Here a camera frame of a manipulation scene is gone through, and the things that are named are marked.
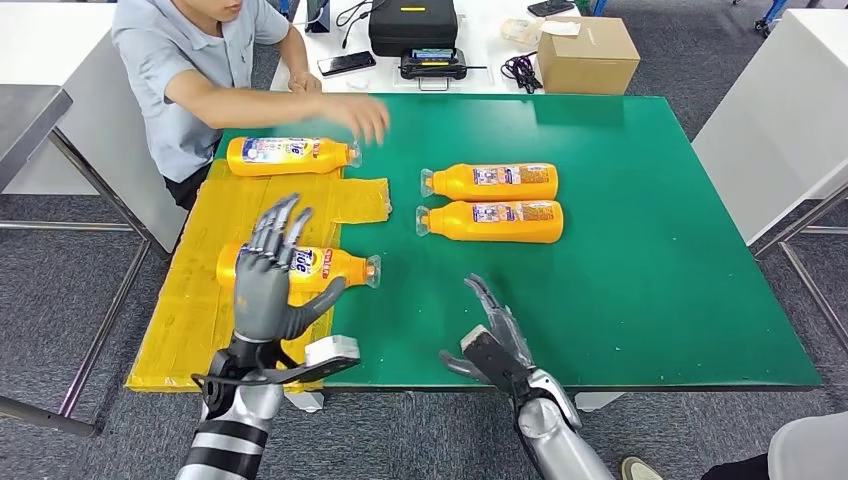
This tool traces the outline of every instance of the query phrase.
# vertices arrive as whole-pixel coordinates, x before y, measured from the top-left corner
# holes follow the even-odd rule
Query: orange plastic bottle
[[[227,165],[236,175],[328,173],[361,164],[357,144],[329,138],[236,137],[227,145]]]
[[[215,276],[218,283],[233,288],[236,282],[236,262],[241,245],[224,246],[218,254]],[[380,256],[359,258],[334,248],[297,247],[289,269],[292,291],[322,292],[338,277],[345,278],[345,286],[380,286]]]
[[[441,172],[421,170],[421,195],[444,195],[451,200],[553,200],[559,179],[549,163],[466,165]]]
[[[415,214],[419,236],[432,232],[452,240],[553,243],[562,235],[562,207],[548,200],[453,202],[432,210],[418,207]]]

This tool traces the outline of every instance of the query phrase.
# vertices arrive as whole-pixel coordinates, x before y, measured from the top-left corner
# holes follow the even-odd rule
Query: black equipment case
[[[453,0],[385,0],[370,17],[368,36],[375,55],[400,57],[412,48],[456,46]]]

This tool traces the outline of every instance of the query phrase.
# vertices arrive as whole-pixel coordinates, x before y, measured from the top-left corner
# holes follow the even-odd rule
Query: black pants
[[[168,177],[162,177],[165,179],[165,187],[167,187],[168,191],[171,192],[171,196],[174,197],[174,201],[177,202],[177,205],[191,211],[191,207],[193,207],[194,202],[197,201],[197,190],[200,188],[203,181],[206,180],[206,174],[209,173],[209,167],[211,165],[212,163],[207,163],[201,167],[200,170],[194,172],[190,177],[179,183]]]
[[[769,480],[768,457],[763,454],[741,462],[716,465],[701,480]]]

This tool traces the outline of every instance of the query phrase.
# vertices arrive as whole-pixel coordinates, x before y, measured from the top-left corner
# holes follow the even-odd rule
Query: green tabletop
[[[474,272],[512,308],[536,364],[566,387],[755,388],[821,380],[736,232],[668,104],[654,97],[381,95],[382,147],[347,177],[388,177],[388,222],[348,225],[341,247],[383,257],[378,290],[339,300],[334,334],[362,364],[328,387],[455,387],[440,349],[486,321]],[[222,149],[233,135],[225,133]],[[349,136],[308,122],[256,135]],[[565,211],[553,245],[415,235],[419,172],[456,163],[549,162]]]

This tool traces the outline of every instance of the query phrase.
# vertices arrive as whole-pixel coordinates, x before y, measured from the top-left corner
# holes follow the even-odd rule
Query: robotic arm
[[[215,353],[206,375],[192,375],[203,395],[203,412],[178,480],[254,479],[271,420],[283,401],[282,384],[311,382],[359,363],[353,338],[322,338],[306,346],[303,364],[286,355],[280,341],[297,338],[335,303],[343,278],[306,305],[288,304],[289,262],[303,226],[305,208],[286,233],[298,200],[290,195],[262,215],[236,262],[230,345]],[[285,370],[275,368],[277,362]]]
[[[509,307],[501,306],[477,275],[471,274],[465,284],[483,304],[491,331],[478,325],[462,339],[465,359],[441,351],[445,366],[512,397],[516,431],[543,478],[613,480],[598,454],[577,433],[582,427],[577,408],[562,386],[533,364]]]

